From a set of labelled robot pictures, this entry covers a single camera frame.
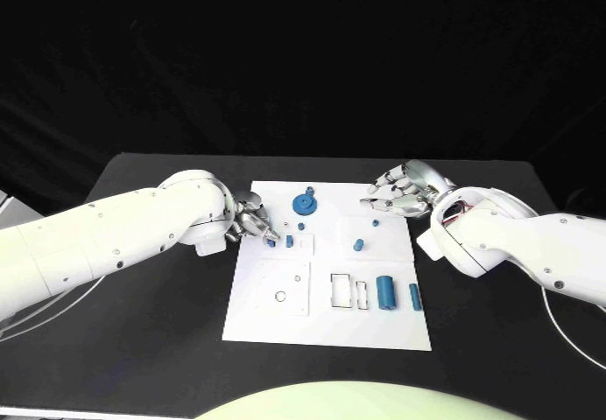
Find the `white paper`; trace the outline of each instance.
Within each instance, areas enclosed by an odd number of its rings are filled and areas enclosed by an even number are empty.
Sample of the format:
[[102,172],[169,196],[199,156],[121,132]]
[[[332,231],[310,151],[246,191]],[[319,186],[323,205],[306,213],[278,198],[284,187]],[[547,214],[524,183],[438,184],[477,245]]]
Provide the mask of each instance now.
[[[298,216],[291,203],[294,197],[304,193],[307,186],[314,188],[317,210],[309,216]],[[283,240],[274,248],[264,245],[258,238],[242,240],[223,340],[430,350],[424,312],[412,310],[410,299],[408,285],[417,282],[417,275],[407,220],[359,205],[359,199],[368,196],[366,187],[362,184],[319,182],[252,182],[251,190],[262,198],[271,226]],[[389,191],[381,191],[375,197],[388,199]],[[375,219],[379,222],[378,227],[372,227]],[[303,231],[297,229],[300,222],[306,225]],[[283,243],[285,235],[313,238],[313,245],[288,252],[291,248],[285,248]],[[353,251],[353,241],[349,255],[346,248],[352,236],[363,236],[359,239],[365,241],[365,248],[359,252]],[[278,305],[278,289],[275,283],[271,283],[275,279],[268,282],[270,285],[259,285],[258,280],[255,281],[258,265],[268,260],[283,260],[275,262],[275,270],[288,274],[277,276],[278,278],[291,276],[288,267],[309,264],[307,314],[303,316],[296,316],[300,314],[294,310],[285,310],[287,307]],[[262,270],[271,272],[271,265]],[[330,305],[330,274],[349,274],[353,293],[350,308],[333,308]],[[398,305],[394,311],[379,309],[378,276],[394,278]],[[356,282],[366,283],[366,310],[358,308]],[[268,299],[267,308],[251,306],[251,297],[258,297],[255,301]]]

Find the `small blue part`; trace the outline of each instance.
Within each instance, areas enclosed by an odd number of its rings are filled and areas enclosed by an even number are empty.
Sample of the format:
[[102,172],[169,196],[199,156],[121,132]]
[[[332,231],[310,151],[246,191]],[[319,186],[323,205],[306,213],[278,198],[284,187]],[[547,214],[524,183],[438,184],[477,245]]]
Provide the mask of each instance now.
[[356,240],[356,243],[353,244],[353,250],[360,251],[363,248],[363,241],[360,239]]
[[319,208],[319,202],[313,198],[313,188],[309,186],[306,193],[293,199],[293,210],[300,216],[310,215]]
[[376,277],[376,295],[378,308],[385,311],[395,309],[394,279],[391,276]]
[[417,286],[415,283],[411,283],[408,285],[408,288],[410,288],[410,297],[412,299],[412,308],[415,311],[423,311],[420,307],[420,287]]

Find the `cable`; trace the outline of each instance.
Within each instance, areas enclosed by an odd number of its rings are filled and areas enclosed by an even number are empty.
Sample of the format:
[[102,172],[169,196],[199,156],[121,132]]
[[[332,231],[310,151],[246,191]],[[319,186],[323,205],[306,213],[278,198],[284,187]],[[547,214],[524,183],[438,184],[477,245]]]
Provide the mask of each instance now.
[[549,302],[547,301],[547,293],[545,293],[545,288],[542,288],[542,301],[545,302],[545,308],[547,308],[547,313],[549,314],[549,318],[551,318],[551,322],[552,325],[555,326],[561,337],[568,341],[568,344],[571,345],[571,347],[574,348],[574,350],[580,353],[580,355],[594,364],[597,365],[601,369],[606,370],[606,366],[603,366],[578,348],[577,345],[571,342],[571,339],[567,337],[567,335],[564,334],[564,331],[561,330],[558,323],[555,321],[555,318],[552,317],[552,313],[551,313],[551,308],[549,308]]
[[0,334],[6,331],[8,331],[11,328],[23,324],[29,319],[32,319],[46,308],[49,308],[72,291],[73,289],[65,291],[44,306],[37,308],[23,319],[19,319],[13,324],[6,326],[3,329],[0,329]]
[[76,303],[86,297],[86,295],[91,293],[91,291],[94,290],[94,288],[99,285],[101,281],[104,280],[107,276],[102,276],[98,280],[96,283],[92,285],[92,287],[85,291],[85,294],[72,302],[72,304],[69,304],[69,306],[60,311],[57,312],[49,319],[46,319],[44,321],[42,321],[39,324],[36,324],[34,326],[29,327],[27,329],[24,329],[23,331],[17,332],[16,334],[10,335],[8,337],[4,337],[3,339],[0,339],[0,343],[3,341],[7,341],[10,339],[13,339],[14,337],[17,337],[19,335],[29,333],[32,330],[34,330],[39,326],[42,326],[43,324],[46,324],[47,322],[50,322],[59,315],[62,315],[63,313],[66,313],[66,311],[76,305]]

